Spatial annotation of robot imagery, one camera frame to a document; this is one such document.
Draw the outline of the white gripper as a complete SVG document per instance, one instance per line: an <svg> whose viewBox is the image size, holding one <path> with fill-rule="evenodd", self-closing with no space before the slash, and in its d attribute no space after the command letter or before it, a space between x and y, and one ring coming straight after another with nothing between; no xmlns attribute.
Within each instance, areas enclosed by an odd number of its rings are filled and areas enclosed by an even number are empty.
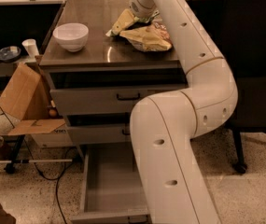
<svg viewBox="0 0 266 224"><path fill-rule="evenodd" d="M121 31L138 22L138 18L149 18L156 6L153 0L130 0L128 8L124 9L111 28L112 35L119 35Z"/></svg>

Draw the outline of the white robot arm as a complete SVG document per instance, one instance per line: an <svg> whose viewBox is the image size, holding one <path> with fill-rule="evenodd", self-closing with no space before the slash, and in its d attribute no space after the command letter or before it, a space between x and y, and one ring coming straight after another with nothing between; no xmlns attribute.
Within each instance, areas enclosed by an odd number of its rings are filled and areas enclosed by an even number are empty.
<svg viewBox="0 0 266 224"><path fill-rule="evenodd" d="M134 15L161 14L186 75L182 90L150 95L130 118L133 153L153 224L221 224L191 139L225 123L238 99L222 53L185 0L130 0Z"/></svg>

